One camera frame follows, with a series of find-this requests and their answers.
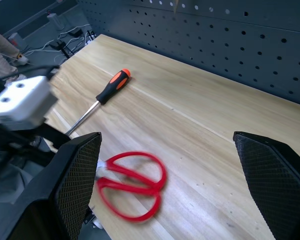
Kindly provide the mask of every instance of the perforated metal panel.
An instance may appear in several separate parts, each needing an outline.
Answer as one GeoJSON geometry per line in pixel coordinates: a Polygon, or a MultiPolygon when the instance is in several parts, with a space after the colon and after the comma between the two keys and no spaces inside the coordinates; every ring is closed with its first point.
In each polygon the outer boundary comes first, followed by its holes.
{"type": "Polygon", "coordinates": [[[78,3],[97,34],[300,103],[300,0],[78,3]]]}

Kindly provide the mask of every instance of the person's leg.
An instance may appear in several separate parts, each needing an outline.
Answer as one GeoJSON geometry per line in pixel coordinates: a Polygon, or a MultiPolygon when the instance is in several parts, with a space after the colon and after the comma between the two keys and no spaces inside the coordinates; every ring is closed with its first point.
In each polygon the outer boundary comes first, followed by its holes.
{"type": "Polygon", "coordinates": [[[9,74],[16,73],[18,69],[14,66],[11,66],[7,60],[5,60],[0,53],[0,77],[4,77],[9,74]]]}
{"type": "Polygon", "coordinates": [[[0,34],[0,53],[12,58],[17,58],[20,51],[0,34]]]}

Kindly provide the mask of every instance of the wood grain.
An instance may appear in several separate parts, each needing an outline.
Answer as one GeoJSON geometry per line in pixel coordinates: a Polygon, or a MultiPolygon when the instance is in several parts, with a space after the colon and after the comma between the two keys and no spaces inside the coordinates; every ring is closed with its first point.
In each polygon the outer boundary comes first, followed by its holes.
{"type": "MultiPolygon", "coordinates": [[[[66,131],[122,68],[131,71],[129,85],[75,134],[102,133],[99,161],[132,150],[157,155],[167,167],[168,183],[160,212],[143,224],[114,216],[94,191],[90,206],[110,237],[273,239],[231,138],[234,131],[257,133],[300,154],[300,105],[101,35],[64,63],[52,81],[59,102],[49,123],[66,131]]],[[[143,159],[122,164],[159,178],[143,159]]],[[[132,194],[107,195],[130,214],[145,213],[153,202],[132,194]]]]}

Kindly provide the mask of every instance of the screwdriver shaft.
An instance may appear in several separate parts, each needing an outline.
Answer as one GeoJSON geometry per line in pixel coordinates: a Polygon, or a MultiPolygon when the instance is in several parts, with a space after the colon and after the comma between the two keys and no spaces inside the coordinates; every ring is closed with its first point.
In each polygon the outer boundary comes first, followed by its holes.
{"type": "Polygon", "coordinates": [[[86,113],[80,117],[78,121],[65,133],[65,135],[70,136],[85,120],[87,120],[88,117],[94,112],[94,110],[97,108],[97,106],[100,104],[99,101],[96,101],[86,113]]]}

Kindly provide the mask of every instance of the scissor handle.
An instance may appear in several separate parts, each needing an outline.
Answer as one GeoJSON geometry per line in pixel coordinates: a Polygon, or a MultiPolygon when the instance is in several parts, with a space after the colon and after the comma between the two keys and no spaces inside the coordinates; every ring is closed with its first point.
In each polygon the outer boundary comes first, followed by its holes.
{"type": "Polygon", "coordinates": [[[155,191],[152,190],[152,194],[150,194],[150,191],[148,191],[147,188],[142,187],[134,187],[126,184],[122,184],[120,182],[112,181],[111,179],[108,179],[106,177],[101,177],[97,182],[97,189],[101,196],[101,199],[104,201],[104,203],[108,206],[108,208],[111,209],[112,212],[114,212],[119,217],[123,218],[124,220],[130,221],[130,222],[143,222],[151,218],[153,215],[156,214],[158,211],[160,204],[161,204],[161,195],[160,191],[156,189],[155,191]],[[117,190],[123,190],[125,192],[135,193],[135,194],[142,194],[142,195],[150,195],[154,196],[154,204],[152,208],[145,214],[141,216],[130,216],[121,213],[116,207],[114,207],[106,198],[103,189],[104,188],[111,188],[111,189],[117,189],[117,190]]]}
{"type": "Polygon", "coordinates": [[[108,179],[106,177],[101,177],[100,179],[98,179],[98,181],[96,182],[97,190],[98,190],[102,200],[104,201],[104,203],[115,214],[117,214],[121,218],[123,218],[127,221],[130,221],[130,222],[143,222],[143,221],[151,218],[153,215],[156,214],[156,212],[158,211],[158,209],[160,207],[160,203],[161,203],[160,190],[164,187],[164,185],[167,181],[167,170],[166,170],[165,166],[163,165],[163,163],[159,160],[159,158],[157,158],[156,156],[154,156],[150,153],[147,153],[147,152],[128,151],[128,152],[124,152],[124,153],[121,153],[121,154],[118,154],[116,156],[113,156],[113,157],[109,158],[106,161],[106,166],[107,166],[108,170],[124,174],[126,176],[131,177],[131,178],[139,180],[140,182],[147,185],[147,187],[138,187],[138,186],[133,186],[133,185],[128,185],[128,184],[124,184],[124,183],[121,183],[121,182],[113,181],[113,180],[108,179]],[[158,182],[154,182],[150,178],[147,178],[147,177],[139,174],[138,172],[135,172],[131,169],[125,168],[123,166],[120,166],[120,165],[117,165],[117,164],[114,163],[118,159],[129,157],[129,156],[144,156],[144,157],[148,157],[151,160],[153,160],[154,162],[158,163],[158,165],[161,169],[161,173],[162,173],[161,179],[158,182]],[[154,205],[144,215],[141,215],[141,216],[125,215],[125,214],[119,212],[107,200],[107,198],[105,197],[105,195],[103,193],[104,188],[116,189],[116,190],[119,190],[119,191],[125,191],[125,192],[129,192],[129,193],[134,193],[134,194],[153,196],[155,198],[154,205]]]}

